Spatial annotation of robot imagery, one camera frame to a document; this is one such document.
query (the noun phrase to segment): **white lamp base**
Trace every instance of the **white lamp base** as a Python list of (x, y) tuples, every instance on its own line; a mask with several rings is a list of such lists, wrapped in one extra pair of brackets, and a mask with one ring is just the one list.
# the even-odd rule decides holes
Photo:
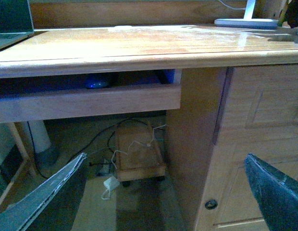
[(243, 27), (255, 29), (274, 29), (277, 27), (278, 20), (274, 19), (237, 19), (237, 18), (220, 18), (214, 21), (217, 26), (225, 27)]

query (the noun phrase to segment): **white cable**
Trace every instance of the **white cable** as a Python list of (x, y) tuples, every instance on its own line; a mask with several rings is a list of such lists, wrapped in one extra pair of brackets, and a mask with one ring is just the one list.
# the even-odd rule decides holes
[[(108, 196), (108, 197), (104, 197), (105, 194), (107, 193), (107, 191), (109, 191), (109, 196)], [(102, 199), (102, 200), (110, 200), (110, 198), (111, 198), (111, 191), (107, 189), (107, 190), (105, 190), (104, 193), (102, 194), (101, 199)]]
[(128, 147), (128, 152), (130, 151), (130, 147), (133, 145), (133, 143), (138, 143), (138, 144), (140, 144), (141, 146), (147, 147), (147, 145), (144, 145), (144, 144), (141, 143), (141, 142), (133, 141), (133, 142), (129, 145), (129, 147)]
[(126, 152), (123, 152), (123, 151), (119, 151), (119, 150), (115, 150), (114, 151), (114, 154), (112, 155), (112, 159), (111, 159), (111, 162), (112, 162), (112, 164), (115, 166), (115, 169), (117, 169), (117, 166), (116, 166), (116, 164), (114, 163), (114, 157), (115, 157), (115, 155), (116, 155), (116, 153), (124, 153), (124, 154), (126, 154), (126, 155), (128, 155), (128, 153), (126, 153)]
[(221, 4), (223, 4), (224, 6), (226, 6), (226, 7), (228, 7), (228, 8), (230, 8), (230, 9), (232, 9), (232, 10), (239, 10), (239, 11), (243, 11), (243, 10), (245, 10), (246, 8), (235, 8), (235, 7), (232, 7), (232, 6), (229, 6), (229, 5), (227, 5), (226, 3), (224, 3), (222, 0), (218, 0)]
[(155, 140), (154, 130), (155, 130), (155, 129), (158, 129), (158, 128), (163, 128), (163, 127), (165, 127), (165, 126), (166, 126), (166, 124), (164, 124), (164, 125), (162, 125), (162, 126), (158, 126), (158, 127), (156, 127), (156, 128), (153, 128), (153, 130), (152, 130), (152, 140), (150, 141), (150, 144)]

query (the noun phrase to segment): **caster wheel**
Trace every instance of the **caster wheel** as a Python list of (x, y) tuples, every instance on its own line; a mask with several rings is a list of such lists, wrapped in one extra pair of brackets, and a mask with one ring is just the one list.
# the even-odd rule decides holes
[(156, 177), (155, 179), (156, 179), (158, 182), (160, 182), (160, 181), (164, 181), (164, 180), (165, 180), (165, 176)]
[(131, 181), (122, 181), (122, 186), (129, 187), (131, 185)]

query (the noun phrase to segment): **laptop screen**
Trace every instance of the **laptop screen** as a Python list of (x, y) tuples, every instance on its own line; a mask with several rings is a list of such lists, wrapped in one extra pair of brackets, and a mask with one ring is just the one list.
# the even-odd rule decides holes
[(0, 0), (0, 33), (32, 31), (28, 0)]

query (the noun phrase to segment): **desk leg panel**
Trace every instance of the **desk leg panel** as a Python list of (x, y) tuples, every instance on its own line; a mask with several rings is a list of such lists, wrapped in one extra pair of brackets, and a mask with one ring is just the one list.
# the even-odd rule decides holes
[(168, 110), (167, 156), (182, 217), (194, 230), (227, 68), (184, 69), (181, 107)]

